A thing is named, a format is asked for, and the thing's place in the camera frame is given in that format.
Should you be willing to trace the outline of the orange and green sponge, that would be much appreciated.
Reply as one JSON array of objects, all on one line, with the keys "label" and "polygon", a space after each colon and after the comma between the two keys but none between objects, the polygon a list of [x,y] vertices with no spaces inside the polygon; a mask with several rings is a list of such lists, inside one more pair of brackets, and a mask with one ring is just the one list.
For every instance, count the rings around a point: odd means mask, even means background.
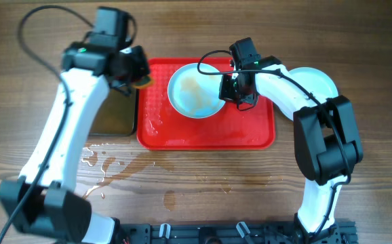
[{"label": "orange and green sponge", "polygon": [[154,84],[154,82],[154,79],[151,76],[147,75],[143,76],[140,80],[132,83],[132,87],[134,87],[135,89],[146,89],[147,87]]}]

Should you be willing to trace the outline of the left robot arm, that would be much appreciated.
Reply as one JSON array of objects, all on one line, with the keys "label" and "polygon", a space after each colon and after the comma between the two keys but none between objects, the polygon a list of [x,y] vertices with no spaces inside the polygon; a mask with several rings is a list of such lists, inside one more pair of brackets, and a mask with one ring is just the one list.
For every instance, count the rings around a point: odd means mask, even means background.
[{"label": "left robot arm", "polygon": [[130,13],[99,7],[85,37],[64,50],[60,69],[53,70],[58,90],[38,144],[17,180],[0,185],[8,216],[0,243],[10,228],[65,243],[129,241],[120,221],[95,213],[75,186],[81,151],[109,92],[128,97],[151,82],[136,34]]}]

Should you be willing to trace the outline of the light blue plate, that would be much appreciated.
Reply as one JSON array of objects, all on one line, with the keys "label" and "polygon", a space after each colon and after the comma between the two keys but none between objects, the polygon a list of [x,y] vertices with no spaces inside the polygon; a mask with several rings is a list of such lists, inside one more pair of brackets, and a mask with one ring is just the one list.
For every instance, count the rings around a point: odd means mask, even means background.
[{"label": "light blue plate", "polygon": [[186,64],[179,68],[168,83],[168,99],[173,108],[181,115],[192,119],[204,119],[215,115],[225,105],[219,98],[222,75],[209,64]]},{"label": "light blue plate", "polygon": [[312,93],[320,103],[328,98],[339,96],[338,89],[333,80],[324,72],[311,67],[299,67],[289,71],[293,80]]}]

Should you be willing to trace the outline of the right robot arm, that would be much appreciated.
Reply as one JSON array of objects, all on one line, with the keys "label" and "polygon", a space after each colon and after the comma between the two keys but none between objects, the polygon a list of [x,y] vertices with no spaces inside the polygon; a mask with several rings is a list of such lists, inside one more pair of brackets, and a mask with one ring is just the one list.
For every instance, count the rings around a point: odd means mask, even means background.
[{"label": "right robot arm", "polygon": [[325,73],[308,67],[288,70],[274,56],[263,58],[249,37],[227,52],[234,70],[223,73],[219,98],[255,106],[263,96],[292,120],[295,159],[306,179],[298,229],[308,242],[328,236],[335,227],[339,192],[364,155],[352,103]]}]

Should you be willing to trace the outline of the light blue plate top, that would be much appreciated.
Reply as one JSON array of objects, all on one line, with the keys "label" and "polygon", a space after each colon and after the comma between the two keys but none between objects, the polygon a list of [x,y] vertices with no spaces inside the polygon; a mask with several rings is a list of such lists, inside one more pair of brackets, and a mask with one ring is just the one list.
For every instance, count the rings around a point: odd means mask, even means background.
[{"label": "light blue plate top", "polygon": [[181,115],[192,119],[204,119],[215,115],[225,105],[219,98],[222,75],[209,64],[186,64],[179,68],[168,83],[168,99],[173,108]]}]

